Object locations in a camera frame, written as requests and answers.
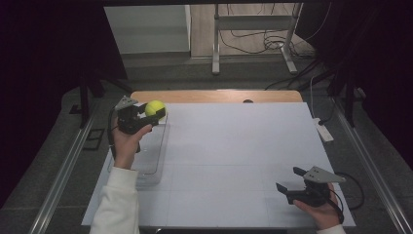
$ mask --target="white wall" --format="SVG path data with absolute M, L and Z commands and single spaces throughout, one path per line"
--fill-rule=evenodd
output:
M 185 6 L 105 7 L 121 54 L 189 52 Z

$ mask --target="gray floor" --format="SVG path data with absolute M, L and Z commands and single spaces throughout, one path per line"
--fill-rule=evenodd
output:
M 299 69 L 303 69 L 308 63 L 307 60 L 297 60 L 296 65 Z M 209 59 L 128 56 L 125 58 L 125 66 L 130 78 L 127 83 L 141 91 L 263 90 L 273 82 L 291 78 L 285 64 L 278 56 L 271 58 L 224 58 L 219 76 L 211 74 Z M 300 82 L 308 81 L 312 75 L 314 73 L 310 73 Z M 316 117 L 321 119 L 327 118 L 333 108 L 333 104 L 325 93 L 325 87 L 328 83 L 326 80 L 313 87 L 314 113 Z M 272 89 L 285 89 L 286 84 L 286 82 L 279 83 Z M 124 91 L 109 83 L 103 82 L 103 85 L 106 89 L 106 95 L 100 99 L 93 129 L 106 128 L 109 109 L 118 102 L 120 97 L 126 95 Z M 302 92 L 301 95 L 311 107 L 310 91 Z M 0 211 L 1 233 L 27 233 L 74 137 L 78 133 L 80 116 L 68 113 L 73 104 L 79 104 L 79 91 L 73 90 L 67 93 L 61 103 L 61 112 L 48 139 L 20 181 L 19 186 Z M 385 176 L 406 216 L 411 220 L 413 217 L 412 171 L 371 123 L 360 102 L 355 103 L 355 121 L 364 144 Z M 347 232 L 397 233 L 386 207 L 359 161 L 357 152 L 343 130 L 337 115 L 333 115 L 325 126 L 335 138 L 333 143 L 324 146 L 333 168 L 335 171 L 345 172 L 357 178 L 366 194 L 364 206 L 352 212 L 357 228 L 348 229 Z M 94 144 L 95 141 L 86 142 L 86 146 Z M 107 150 L 107 140 L 104 136 L 98 150 L 83 150 L 81 152 L 46 233 L 89 232 L 89 227 L 81 226 L 80 223 L 94 191 L 94 185 Z M 349 205 L 355 205 L 360 197 L 357 188 L 352 183 L 343 184 L 342 187 Z M 315 230 L 289 230 L 288 233 L 315 233 Z

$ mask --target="tennis ball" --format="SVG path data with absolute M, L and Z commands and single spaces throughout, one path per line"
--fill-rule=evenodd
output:
M 158 115 L 161 115 L 161 116 L 159 116 L 161 119 L 167 113 L 167 108 L 165 107 L 164 103 L 161 102 L 160 100 L 151 100 L 146 104 L 146 106 L 145 106 L 145 115 L 146 116 L 156 115 L 157 111 L 159 111 Z

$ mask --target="metal bar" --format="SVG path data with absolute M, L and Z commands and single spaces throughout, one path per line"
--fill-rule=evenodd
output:
M 291 16 L 221 16 L 219 30 L 288 30 Z
M 289 73 L 295 75 L 298 73 L 297 68 L 295 67 L 294 62 L 291 59 L 290 51 L 289 51 L 289 44 L 291 43 L 292 35 L 295 31 L 295 26 L 297 25 L 298 15 L 300 14 L 302 3 L 297 3 L 294 11 L 292 12 L 291 21 L 289 23 L 288 32 L 285 36 L 285 41 L 280 48 L 282 52 L 282 56 L 285 60 L 286 66 L 288 67 Z
M 407 234 L 413 233 L 411 225 L 409 224 L 403 209 L 395 198 L 393 192 L 387 185 L 386 181 L 383 179 L 380 171 L 377 169 L 374 161 L 372 160 L 368 150 L 364 146 L 360 136 L 357 133 L 356 128 L 352 128 L 347 122 L 346 117 L 344 116 L 343 106 L 339 101 L 336 101 L 339 111 L 336 111 L 340 119 L 341 124 L 343 125 L 347 135 L 349 136 L 352 144 L 357 151 L 357 155 L 364 166 L 368 176 L 370 177 L 371 182 L 376 188 L 377 193 L 383 201 L 393 223 L 397 228 L 398 233 Z
M 100 100 L 97 100 L 93 103 L 92 113 L 89 121 L 86 123 L 83 129 L 79 130 L 79 133 L 76 135 L 75 140 L 73 141 L 72 146 L 70 147 L 70 150 L 66 155 L 66 158 L 61 164 L 54 183 L 52 184 L 52 187 L 49 190 L 49 193 L 46 196 L 46 199 L 43 202 L 39 213 L 34 219 L 34 222 L 28 232 L 29 234 L 39 234 L 46 232 L 50 220 L 52 219 L 52 216 L 55 212 L 57 203 L 60 200 L 61 194 L 63 193 L 64 187 L 66 186 L 66 183 L 70 178 L 70 174 L 72 173 L 73 167 L 76 164 L 80 151 L 82 150 L 82 146 L 86 138 L 88 137 L 89 130 L 94 123 L 94 117 L 97 113 L 99 103 Z
M 343 2 L 343 0 L 329 0 L 330 2 Z M 162 6 L 162 5 L 204 5 L 204 4 L 248 4 L 257 3 L 256 0 L 90 0 L 88 2 L 104 7 L 121 6 Z M 259 3 L 296 3 L 297 0 L 260 0 Z M 319 2 L 319 0 L 303 0 L 306 3 Z
M 213 29 L 213 52 L 212 52 L 212 74 L 219 74 L 219 42 L 218 42 L 218 33 L 219 33 L 219 13 L 218 13 L 218 4 L 215 4 L 215 15 L 213 17 L 214 29 Z

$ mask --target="metal rail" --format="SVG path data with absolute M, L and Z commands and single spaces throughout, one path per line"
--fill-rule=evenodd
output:
M 100 99 L 96 100 L 92 104 L 92 113 L 86 123 L 85 127 L 79 130 L 79 133 L 76 135 L 75 140 L 70 147 L 69 152 L 66 155 L 61 167 L 57 173 L 54 183 L 52 184 L 51 189 L 49 190 L 48 195 L 46 196 L 45 201 L 42 204 L 42 207 L 39 210 L 34 222 L 29 230 L 29 234 L 40 234 L 45 233 L 46 229 L 49 226 L 49 223 L 52 219 L 52 216 L 55 212 L 58 201 L 60 200 L 61 194 L 66 186 L 67 181 L 70 178 L 73 167 L 76 164 L 77 158 L 82 150 L 83 144 L 85 143 L 86 138 L 88 137 L 89 130 L 94 123 L 94 117 L 97 113 L 97 108 L 99 106 Z
M 371 182 L 376 188 L 377 193 L 382 199 L 383 204 L 385 205 L 395 228 L 397 228 L 398 233 L 400 234 L 411 234 L 413 233 L 411 225 L 409 224 L 403 209 L 398 203 L 395 195 L 389 188 L 388 184 L 382 177 L 379 169 L 372 160 L 368 150 L 363 144 L 360 136 L 357 133 L 356 128 L 352 128 L 347 122 L 346 117 L 344 116 L 344 108 L 339 101 L 336 101 L 339 111 L 337 115 L 340 119 L 341 124 L 343 125 L 347 135 L 350 138 L 355 150 L 357 151 L 358 158 L 361 161 L 361 164 L 364 166 L 368 176 L 370 177 Z

